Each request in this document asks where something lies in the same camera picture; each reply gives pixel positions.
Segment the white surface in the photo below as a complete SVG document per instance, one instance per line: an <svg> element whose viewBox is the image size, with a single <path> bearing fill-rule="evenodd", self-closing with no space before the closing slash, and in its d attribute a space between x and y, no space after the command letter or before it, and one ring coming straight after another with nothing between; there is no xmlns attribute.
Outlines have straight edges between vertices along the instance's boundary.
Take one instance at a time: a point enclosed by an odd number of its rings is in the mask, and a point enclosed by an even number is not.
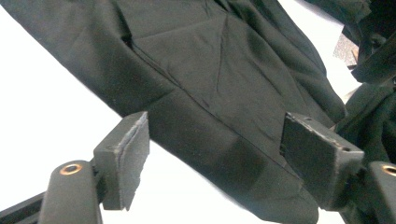
<svg viewBox="0 0 396 224"><path fill-rule="evenodd" d="M294 17L291 14L295 20L303 19L297 24L318 22L314 29L307 25L303 30L315 30L307 35L317 40L314 43L322 57L332 55L342 26L315 19L316 13L304 11L293 1L281 2L295 12ZM44 191L58 165L88 161L120 117L77 82L1 7L0 34L3 210ZM105 223L265 223L153 143L131 211L102 215ZM343 222L335 214L321 212L319 223Z"/></svg>

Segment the screw hole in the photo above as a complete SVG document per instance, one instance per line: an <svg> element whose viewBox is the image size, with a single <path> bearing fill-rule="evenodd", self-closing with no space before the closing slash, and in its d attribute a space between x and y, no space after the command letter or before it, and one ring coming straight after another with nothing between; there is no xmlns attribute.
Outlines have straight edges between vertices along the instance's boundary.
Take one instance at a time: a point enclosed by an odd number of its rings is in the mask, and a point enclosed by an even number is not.
<svg viewBox="0 0 396 224"><path fill-rule="evenodd" d="M382 170L388 175L396 176L396 168L393 166L384 165L382 166Z"/></svg>
<svg viewBox="0 0 396 224"><path fill-rule="evenodd" d="M80 164L70 164L62 168L60 173L61 175L73 175L75 173L78 173L81 169L82 166Z"/></svg>

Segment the metal rivet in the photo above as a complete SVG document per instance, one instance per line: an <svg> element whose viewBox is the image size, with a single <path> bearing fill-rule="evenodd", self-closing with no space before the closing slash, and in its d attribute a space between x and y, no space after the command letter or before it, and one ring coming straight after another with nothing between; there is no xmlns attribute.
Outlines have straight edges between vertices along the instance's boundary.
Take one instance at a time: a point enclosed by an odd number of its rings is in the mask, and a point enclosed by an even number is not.
<svg viewBox="0 0 396 224"><path fill-rule="evenodd" d="M82 166L80 164L70 164L62 168L60 173L61 175L73 175L75 173L78 173L81 169Z"/></svg>
<svg viewBox="0 0 396 224"><path fill-rule="evenodd" d="M383 165L382 170L388 175L396 176L396 167L394 166Z"/></svg>

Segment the white background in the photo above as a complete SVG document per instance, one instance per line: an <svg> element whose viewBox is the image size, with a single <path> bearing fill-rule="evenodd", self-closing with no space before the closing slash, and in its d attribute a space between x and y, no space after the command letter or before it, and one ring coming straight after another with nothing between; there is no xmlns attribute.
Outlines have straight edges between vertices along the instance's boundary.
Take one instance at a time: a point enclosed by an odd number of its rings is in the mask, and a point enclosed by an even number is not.
<svg viewBox="0 0 396 224"><path fill-rule="evenodd" d="M349 92L356 83L340 81L350 76L332 57L342 25L300 0L279 2L318 48L334 89ZM0 210L45 191L57 166L89 161L119 121L0 7ZM131 211L102 212L105 223L268 223L152 142L150 151ZM343 221L321 211L319 223Z"/></svg>

